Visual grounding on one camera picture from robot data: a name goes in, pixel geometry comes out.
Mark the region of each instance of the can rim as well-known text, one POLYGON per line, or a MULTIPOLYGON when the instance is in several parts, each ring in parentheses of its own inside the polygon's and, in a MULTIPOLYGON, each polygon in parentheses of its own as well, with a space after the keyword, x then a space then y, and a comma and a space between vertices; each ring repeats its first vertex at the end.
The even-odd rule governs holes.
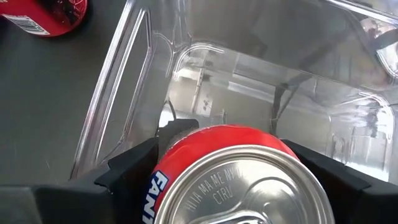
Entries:
POLYGON ((319 181, 308 168, 291 155, 271 147, 252 144, 230 146, 219 149, 191 164, 176 178, 175 182, 166 192, 165 197, 160 204, 154 223, 167 223, 170 218, 175 216, 177 209, 172 210, 171 208, 176 208, 180 201, 180 197, 182 197, 184 192, 189 189, 189 186, 194 179, 193 177, 197 177, 209 168, 209 166, 206 165, 211 165, 211 167, 213 167, 213 164, 223 161, 231 161, 238 158, 257 159, 260 161, 266 161, 270 164, 276 164, 275 162, 278 162, 277 165, 285 168, 285 172, 291 172, 294 175, 293 179, 295 182, 297 180, 300 181, 300 186, 305 187, 306 192, 311 192, 308 197, 317 209, 318 223, 335 223, 328 197, 319 181))

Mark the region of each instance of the can top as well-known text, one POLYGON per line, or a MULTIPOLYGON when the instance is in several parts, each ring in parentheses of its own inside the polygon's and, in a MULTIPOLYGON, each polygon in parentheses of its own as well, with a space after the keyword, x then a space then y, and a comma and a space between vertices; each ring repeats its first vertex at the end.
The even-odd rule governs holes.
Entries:
POLYGON ((292 156, 232 146, 201 158, 173 183, 155 223, 334 223, 318 180, 292 156))

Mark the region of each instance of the gray surface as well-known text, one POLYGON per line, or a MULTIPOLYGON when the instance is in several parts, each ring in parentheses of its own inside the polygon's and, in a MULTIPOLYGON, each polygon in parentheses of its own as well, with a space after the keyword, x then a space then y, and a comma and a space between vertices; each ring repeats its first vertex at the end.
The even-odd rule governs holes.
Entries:
POLYGON ((71 34, 40 38, 0 21, 0 184, 69 178, 125 1, 91 1, 71 34))

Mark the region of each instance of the pull tab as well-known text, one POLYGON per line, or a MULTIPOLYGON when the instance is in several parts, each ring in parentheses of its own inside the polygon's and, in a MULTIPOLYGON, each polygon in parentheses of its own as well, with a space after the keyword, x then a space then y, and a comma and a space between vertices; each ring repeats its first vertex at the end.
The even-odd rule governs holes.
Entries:
POLYGON ((209 217, 203 217, 199 224, 272 224, 272 222, 258 212, 250 210, 241 210, 229 214, 216 214, 209 217))

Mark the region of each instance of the red can label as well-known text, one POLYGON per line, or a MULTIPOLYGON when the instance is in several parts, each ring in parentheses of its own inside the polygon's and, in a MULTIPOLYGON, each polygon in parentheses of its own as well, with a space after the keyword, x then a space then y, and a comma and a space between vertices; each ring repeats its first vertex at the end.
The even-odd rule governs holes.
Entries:
POLYGON ((156 211, 177 177, 205 155, 230 146, 253 144, 296 155, 281 140, 258 129, 221 125, 201 129, 177 142, 155 167, 144 202, 142 221, 154 223, 156 211))

